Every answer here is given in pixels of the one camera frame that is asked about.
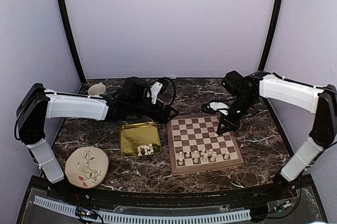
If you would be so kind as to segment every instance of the black pole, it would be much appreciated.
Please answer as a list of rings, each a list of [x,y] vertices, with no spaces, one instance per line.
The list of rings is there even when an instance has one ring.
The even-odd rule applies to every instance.
[[[268,55],[269,55],[270,48],[272,46],[273,39],[274,39],[274,34],[275,34],[275,30],[276,30],[276,25],[277,25],[277,19],[279,18],[281,2],[282,2],[282,0],[275,0],[274,1],[273,13],[272,13],[272,17],[270,19],[269,30],[268,30],[267,38],[266,38],[266,41],[265,41],[265,44],[264,44],[264,49],[263,49],[263,53],[262,53],[262,56],[261,56],[261,60],[260,60],[258,70],[264,70],[264,68],[267,64]]]
[[[70,22],[68,18],[67,8],[65,5],[65,0],[57,0],[57,1],[58,1],[58,6],[60,8],[63,27],[64,27],[65,35],[67,36],[70,52],[72,54],[73,61],[75,63],[78,77],[80,78],[80,81],[83,84],[86,79],[85,79],[85,75],[84,75],[82,65],[80,62],[80,57],[78,57],[78,52],[75,46],[75,41],[74,41],[72,29],[70,27]]]

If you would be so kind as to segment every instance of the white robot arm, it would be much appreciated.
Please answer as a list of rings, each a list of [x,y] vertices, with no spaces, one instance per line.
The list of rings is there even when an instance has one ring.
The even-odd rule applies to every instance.
[[[217,134],[237,130],[240,118],[260,96],[301,107],[316,115],[307,140],[275,175],[274,185],[279,188],[288,186],[334,141],[337,134],[337,92],[333,85],[313,86],[262,71],[246,77],[232,71],[223,79],[222,85],[236,96],[233,103],[226,105],[211,101],[202,107],[204,112],[221,112]]]
[[[172,102],[165,105],[157,97],[165,91],[169,82],[174,93]],[[167,78],[159,79],[149,86],[142,79],[129,77],[122,88],[111,96],[61,93],[45,89],[42,84],[36,83],[17,109],[15,137],[29,148],[33,160],[43,170],[49,182],[56,184],[65,177],[45,139],[45,119],[86,118],[119,121],[126,120],[128,116],[146,115],[154,121],[168,123],[178,115],[178,111],[171,107],[175,92],[173,81]]]

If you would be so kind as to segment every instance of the plant illustration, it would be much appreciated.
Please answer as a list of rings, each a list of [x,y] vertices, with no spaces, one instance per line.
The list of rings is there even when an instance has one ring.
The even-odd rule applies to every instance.
[[[84,187],[88,187],[85,181],[90,181],[94,185],[98,185],[98,177],[102,176],[101,172],[97,170],[93,170],[90,168],[90,162],[95,159],[95,157],[91,157],[90,149],[84,150],[82,158],[85,159],[84,163],[78,162],[76,167],[83,173],[83,176],[78,176],[79,182],[82,183]]]

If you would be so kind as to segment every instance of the gold tray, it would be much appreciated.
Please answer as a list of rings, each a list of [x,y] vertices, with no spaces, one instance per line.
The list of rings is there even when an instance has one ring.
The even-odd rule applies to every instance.
[[[122,157],[138,157],[138,146],[152,144],[154,152],[162,152],[162,145],[158,134],[158,125],[155,122],[123,125],[121,128],[121,154]]]

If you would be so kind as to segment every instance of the decorative plate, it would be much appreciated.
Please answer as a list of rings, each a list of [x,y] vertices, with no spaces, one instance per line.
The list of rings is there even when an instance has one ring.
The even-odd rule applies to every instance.
[[[72,185],[90,189],[103,181],[108,167],[109,158],[103,150],[83,147],[70,155],[65,165],[65,174]]]

